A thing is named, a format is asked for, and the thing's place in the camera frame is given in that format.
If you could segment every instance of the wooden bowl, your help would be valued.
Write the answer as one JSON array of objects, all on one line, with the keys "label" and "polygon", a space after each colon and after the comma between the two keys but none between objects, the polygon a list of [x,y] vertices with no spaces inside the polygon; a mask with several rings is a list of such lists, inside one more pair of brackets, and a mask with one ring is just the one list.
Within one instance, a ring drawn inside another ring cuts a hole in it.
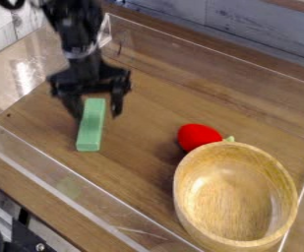
[{"label": "wooden bowl", "polygon": [[291,228],[298,193],[280,162],[240,143],[193,150],[175,180],[180,221],[197,242],[216,252],[264,251]]}]

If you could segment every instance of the green block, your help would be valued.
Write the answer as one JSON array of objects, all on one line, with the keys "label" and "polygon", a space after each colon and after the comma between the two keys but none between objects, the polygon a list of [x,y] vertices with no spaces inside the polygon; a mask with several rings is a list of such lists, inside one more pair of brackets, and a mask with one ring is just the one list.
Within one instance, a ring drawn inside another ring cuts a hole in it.
[{"label": "green block", "polygon": [[86,99],[76,144],[80,152],[97,152],[101,149],[105,114],[106,100],[104,98]]}]

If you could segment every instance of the bowl rim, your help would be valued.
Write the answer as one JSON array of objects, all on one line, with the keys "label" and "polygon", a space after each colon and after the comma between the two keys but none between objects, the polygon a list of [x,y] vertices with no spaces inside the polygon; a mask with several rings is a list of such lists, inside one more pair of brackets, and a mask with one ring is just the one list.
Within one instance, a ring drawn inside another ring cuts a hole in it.
[{"label": "bowl rim", "polygon": [[[276,168],[283,173],[283,176],[286,177],[287,183],[290,185],[291,197],[292,197],[292,207],[291,207],[291,212],[290,212],[286,224],[270,236],[267,236],[267,237],[264,237],[262,239],[258,239],[258,240],[242,241],[242,240],[228,239],[228,238],[215,234],[213,232],[208,231],[207,229],[197,228],[196,225],[192,223],[192,221],[189,219],[189,215],[188,215],[183,205],[177,204],[177,199],[179,199],[179,193],[177,193],[177,191],[179,191],[177,190],[177,188],[179,188],[179,176],[180,176],[181,170],[185,167],[185,164],[188,162],[189,157],[193,157],[199,152],[201,152],[205,149],[211,149],[211,148],[216,148],[216,147],[222,147],[222,146],[238,146],[238,147],[246,148],[248,150],[252,150],[252,151],[263,154],[266,157],[268,157],[271,160],[274,160],[274,162],[276,163]],[[191,224],[193,229],[197,230],[211,240],[213,240],[213,241],[216,241],[216,242],[219,242],[222,244],[239,247],[239,248],[260,247],[260,246],[268,245],[271,243],[274,244],[274,242],[283,237],[283,235],[287,233],[288,229],[292,227],[295,219],[296,219],[296,215],[298,215],[298,201],[299,201],[298,191],[296,191],[296,186],[295,186],[295,183],[294,183],[294,179],[292,179],[287,169],[284,168],[280,161],[271,154],[268,154],[260,148],[258,148],[258,147],[255,147],[252,145],[240,143],[240,142],[235,142],[235,143],[216,142],[216,143],[200,146],[199,148],[196,148],[193,151],[191,151],[188,153],[188,155],[184,157],[184,159],[181,160],[181,162],[179,164],[179,167],[177,167],[177,171],[176,171],[176,175],[175,175],[173,194],[175,194],[176,209],[177,209],[177,211],[181,211],[183,218]]]}]

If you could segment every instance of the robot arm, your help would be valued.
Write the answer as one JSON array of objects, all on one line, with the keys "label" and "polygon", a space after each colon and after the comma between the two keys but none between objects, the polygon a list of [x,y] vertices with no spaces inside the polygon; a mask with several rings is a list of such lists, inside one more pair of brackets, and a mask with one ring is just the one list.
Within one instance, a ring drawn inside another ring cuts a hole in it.
[{"label": "robot arm", "polygon": [[[26,0],[13,5],[0,0],[0,5],[16,10]],[[97,42],[104,21],[104,11],[97,0],[40,0],[34,6],[42,9],[61,37],[62,51],[69,68],[48,77],[52,94],[61,98],[77,120],[82,118],[82,95],[97,92],[112,93],[113,115],[123,111],[123,100],[131,91],[131,72],[106,64]]]}]

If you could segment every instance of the red strawberry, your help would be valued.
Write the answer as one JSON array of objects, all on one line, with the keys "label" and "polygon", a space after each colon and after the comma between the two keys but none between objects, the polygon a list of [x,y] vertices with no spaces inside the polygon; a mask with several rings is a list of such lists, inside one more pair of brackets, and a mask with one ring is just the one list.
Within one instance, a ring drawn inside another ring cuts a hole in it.
[{"label": "red strawberry", "polygon": [[179,131],[179,142],[185,151],[223,141],[220,133],[211,127],[200,124],[188,124]]}]

